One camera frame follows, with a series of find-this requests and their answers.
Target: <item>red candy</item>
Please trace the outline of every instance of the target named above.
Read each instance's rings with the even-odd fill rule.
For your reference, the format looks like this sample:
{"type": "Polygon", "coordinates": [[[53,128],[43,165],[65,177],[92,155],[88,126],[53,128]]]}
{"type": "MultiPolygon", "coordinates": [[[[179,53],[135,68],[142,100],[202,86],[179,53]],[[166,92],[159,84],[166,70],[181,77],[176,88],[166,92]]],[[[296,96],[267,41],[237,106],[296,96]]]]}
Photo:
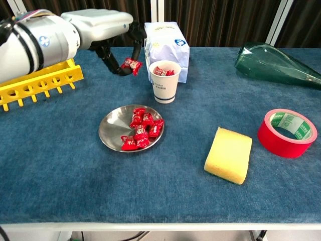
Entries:
{"type": "Polygon", "coordinates": [[[126,139],[128,138],[128,136],[121,136],[120,138],[121,138],[122,142],[125,143],[125,141],[126,141],[126,139]]]}
{"type": "Polygon", "coordinates": [[[153,73],[155,75],[159,75],[159,76],[171,76],[174,75],[174,70],[163,70],[161,68],[159,68],[158,66],[154,69],[153,73]]]}
{"type": "Polygon", "coordinates": [[[135,135],[134,135],[134,139],[135,140],[140,140],[143,138],[148,138],[148,134],[145,130],[145,126],[144,125],[139,125],[135,128],[135,135]]]}
{"type": "Polygon", "coordinates": [[[148,133],[149,137],[158,137],[163,125],[164,125],[163,119],[155,120],[154,125],[152,125],[149,129],[149,133],[148,133]]]}
{"type": "Polygon", "coordinates": [[[133,114],[139,114],[139,115],[141,115],[141,114],[144,114],[145,111],[146,111],[145,108],[136,108],[136,109],[134,109],[134,110],[132,111],[132,113],[133,113],[133,114]]]}
{"type": "Polygon", "coordinates": [[[142,116],[145,113],[145,111],[146,111],[145,108],[136,108],[132,111],[133,112],[132,120],[129,125],[131,128],[135,128],[141,124],[142,116]]]}
{"type": "Polygon", "coordinates": [[[129,136],[129,137],[126,138],[125,143],[124,143],[124,145],[122,145],[121,149],[123,151],[132,151],[132,150],[137,150],[138,149],[133,136],[129,136]]]}
{"type": "Polygon", "coordinates": [[[142,63],[130,58],[126,58],[125,62],[121,65],[122,68],[131,68],[134,76],[138,75],[138,71],[141,68],[142,63]]]}
{"type": "Polygon", "coordinates": [[[154,124],[154,120],[152,118],[151,113],[146,112],[143,116],[142,116],[142,125],[144,126],[151,126],[154,124]]]}
{"type": "Polygon", "coordinates": [[[139,114],[133,114],[130,127],[134,128],[141,124],[141,116],[139,114]]]}
{"type": "Polygon", "coordinates": [[[148,138],[142,138],[137,140],[137,147],[138,148],[145,148],[149,145],[149,140],[148,138]]]}
{"type": "Polygon", "coordinates": [[[158,120],[154,121],[154,124],[158,125],[161,128],[163,127],[164,123],[165,123],[165,121],[163,119],[158,119],[158,120]]]}

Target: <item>sponge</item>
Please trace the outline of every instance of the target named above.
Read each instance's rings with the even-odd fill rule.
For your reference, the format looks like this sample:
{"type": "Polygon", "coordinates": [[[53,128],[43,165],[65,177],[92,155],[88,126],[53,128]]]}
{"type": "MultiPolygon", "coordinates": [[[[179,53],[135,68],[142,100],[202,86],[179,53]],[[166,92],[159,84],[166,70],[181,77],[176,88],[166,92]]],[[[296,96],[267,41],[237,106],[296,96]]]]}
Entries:
{"type": "Polygon", "coordinates": [[[247,173],[251,146],[250,137],[218,127],[204,170],[242,184],[247,173]]]}

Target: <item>white paper bag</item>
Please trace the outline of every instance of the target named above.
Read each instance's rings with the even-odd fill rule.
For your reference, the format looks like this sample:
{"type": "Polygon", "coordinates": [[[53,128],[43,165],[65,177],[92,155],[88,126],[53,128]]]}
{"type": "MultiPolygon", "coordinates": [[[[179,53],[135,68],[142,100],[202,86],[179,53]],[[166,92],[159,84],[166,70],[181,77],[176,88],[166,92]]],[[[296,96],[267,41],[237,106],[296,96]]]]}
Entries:
{"type": "Polygon", "coordinates": [[[179,82],[186,83],[189,67],[190,47],[176,22],[145,23],[145,58],[148,78],[152,82],[149,65],[158,60],[171,60],[178,63],[182,71],[179,82]]]}

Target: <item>blue logo on robot arm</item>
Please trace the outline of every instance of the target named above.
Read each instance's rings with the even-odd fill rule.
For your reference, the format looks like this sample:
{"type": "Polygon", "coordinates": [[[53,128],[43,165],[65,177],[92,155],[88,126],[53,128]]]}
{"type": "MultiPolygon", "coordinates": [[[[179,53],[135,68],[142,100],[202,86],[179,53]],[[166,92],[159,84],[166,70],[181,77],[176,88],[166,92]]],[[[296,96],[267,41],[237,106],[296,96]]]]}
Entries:
{"type": "Polygon", "coordinates": [[[50,44],[50,40],[46,36],[40,36],[39,37],[39,43],[40,43],[40,45],[42,45],[44,47],[48,47],[49,44],[50,44]]]}
{"type": "Polygon", "coordinates": [[[184,44],[186,44],[186,42],[182,39],[175,39],[175,43],[178,45],[178,46],[183,46],[184,44]]]}

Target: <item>white paper cup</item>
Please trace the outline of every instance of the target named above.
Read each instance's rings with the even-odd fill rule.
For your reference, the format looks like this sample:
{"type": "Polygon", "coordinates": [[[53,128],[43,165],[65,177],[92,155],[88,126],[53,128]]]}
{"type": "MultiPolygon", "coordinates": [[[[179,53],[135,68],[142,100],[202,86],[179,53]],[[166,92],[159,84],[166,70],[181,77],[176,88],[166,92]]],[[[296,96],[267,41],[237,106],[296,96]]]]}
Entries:
{"type": "Polygon", "coordinates": [[[156,61],[149,66],[152,88],[157,102],[168,104],[174,101],[181,69],[178,63],[169,60],[156,61]],[[172,76],[155,75],[153,71],[157,66],[163,70],[174,70],[175,74],[172,76]]]}

